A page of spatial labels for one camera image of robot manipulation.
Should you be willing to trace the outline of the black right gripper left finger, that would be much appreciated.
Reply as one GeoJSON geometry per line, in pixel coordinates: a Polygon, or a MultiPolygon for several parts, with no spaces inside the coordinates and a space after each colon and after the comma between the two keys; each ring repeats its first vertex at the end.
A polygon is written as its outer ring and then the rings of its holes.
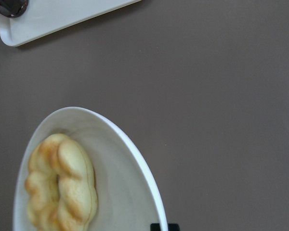
{"type": "Polygon", "coordinates": [[[151,223],[150,224],[150,231],[160,231],[160,224],[159,223],[151,223]]]}

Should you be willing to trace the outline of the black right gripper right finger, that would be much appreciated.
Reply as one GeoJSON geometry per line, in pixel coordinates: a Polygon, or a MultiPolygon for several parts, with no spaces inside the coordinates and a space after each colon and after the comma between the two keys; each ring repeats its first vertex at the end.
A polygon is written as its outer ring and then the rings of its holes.
{"type": "Polygon", "coordinates": [[[168,224],[168,231],[180,231],[179,224],[177,224],[177,223],[169,223],[168,224]]]}

